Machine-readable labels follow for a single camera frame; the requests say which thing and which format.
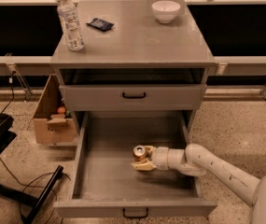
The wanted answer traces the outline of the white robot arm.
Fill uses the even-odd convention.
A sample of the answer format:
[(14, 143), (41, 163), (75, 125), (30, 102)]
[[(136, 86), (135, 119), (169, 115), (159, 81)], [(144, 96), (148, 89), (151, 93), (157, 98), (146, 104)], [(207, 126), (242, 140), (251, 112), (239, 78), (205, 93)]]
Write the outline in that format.
[(185, 149), (138, 145), (133, 156), (132, 166), (138, 171), (176, 170), (190, 176), (211, 173), (250, 207), (250, 224), (266, 224), (266, 176), (256, 178), (198, 144), (188, 144)]

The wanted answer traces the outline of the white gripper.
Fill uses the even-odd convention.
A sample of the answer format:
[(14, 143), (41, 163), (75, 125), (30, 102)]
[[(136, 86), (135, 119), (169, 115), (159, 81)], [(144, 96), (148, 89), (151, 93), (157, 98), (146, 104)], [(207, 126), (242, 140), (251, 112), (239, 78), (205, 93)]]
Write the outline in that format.
[(146, 158), (142, 161), (134, 161), (132, 167), (137, 171), (168, 170), (168, 147), (145, 146)]

